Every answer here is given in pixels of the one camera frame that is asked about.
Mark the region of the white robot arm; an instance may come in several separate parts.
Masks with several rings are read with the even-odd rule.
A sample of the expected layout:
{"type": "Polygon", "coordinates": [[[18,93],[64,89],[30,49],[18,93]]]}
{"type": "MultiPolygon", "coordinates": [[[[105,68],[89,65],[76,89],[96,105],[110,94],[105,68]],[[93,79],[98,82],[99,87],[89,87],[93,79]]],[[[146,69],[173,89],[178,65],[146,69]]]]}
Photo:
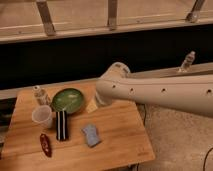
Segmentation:
{"type": "Polygon", "coordinates": [[[96,82],[97,103],[129,100],[213,117],[213,75],[146,79],[129,75],[127,65],[113,63],[96,82]]]}

